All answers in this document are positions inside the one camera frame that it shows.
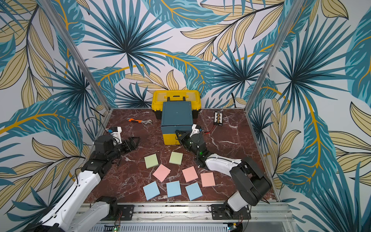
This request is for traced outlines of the teal yellow drawer cabinet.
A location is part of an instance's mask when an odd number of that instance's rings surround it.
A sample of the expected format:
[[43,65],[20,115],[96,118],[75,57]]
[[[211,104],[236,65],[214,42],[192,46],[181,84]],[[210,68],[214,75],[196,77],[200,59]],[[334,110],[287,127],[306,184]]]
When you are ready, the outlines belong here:
[[179,145],[175,131],[191,131],[192,125],[191,102],[167,101],[163,104],[161,131],[165,145]]

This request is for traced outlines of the green sticky note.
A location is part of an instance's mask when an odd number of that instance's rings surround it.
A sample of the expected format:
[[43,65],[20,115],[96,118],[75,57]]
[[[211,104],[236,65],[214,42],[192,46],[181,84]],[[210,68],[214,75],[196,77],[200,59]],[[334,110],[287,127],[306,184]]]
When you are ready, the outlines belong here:
[[152,155],[146,156],[145,157],[145,164],[146,164],[146,169],[158,166],[159,164],[158,164],[158,160],[157,160],[157,155],[152,154]]
[[176,164],[176,165],[181,165],[182,159],[183,159],[183,153],[172,152],[171,155],[170,155],[169,163]]

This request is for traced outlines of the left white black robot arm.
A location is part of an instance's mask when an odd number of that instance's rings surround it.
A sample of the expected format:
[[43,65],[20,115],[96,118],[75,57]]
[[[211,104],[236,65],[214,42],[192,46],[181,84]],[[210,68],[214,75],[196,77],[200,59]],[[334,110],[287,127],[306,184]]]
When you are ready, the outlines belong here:
[[81,216],[76,213],[123,154],[135,151],[140,137],[129,137],[120,142],[112,135],[102,135],[95,141],[91,158],[83,165],[76,181],[58,203],[38,222],[30,223],[24,232],[87,232],[102,219],[118,220],[122,215],[115,197],[100,197]]

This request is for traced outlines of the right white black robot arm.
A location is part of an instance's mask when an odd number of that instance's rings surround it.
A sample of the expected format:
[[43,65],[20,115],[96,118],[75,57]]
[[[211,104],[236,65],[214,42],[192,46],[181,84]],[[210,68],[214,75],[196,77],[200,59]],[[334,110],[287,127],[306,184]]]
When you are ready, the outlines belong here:
[[232,178],[237,191],[224,204],[211,205],[214,220],[250,219],[250,206],[256,206],[271,189],[272,183],[258,164],[250,157],[231,159],[211,153],[201,132],[175,132],[177,140],[195,156],[195,162],[209,171]]

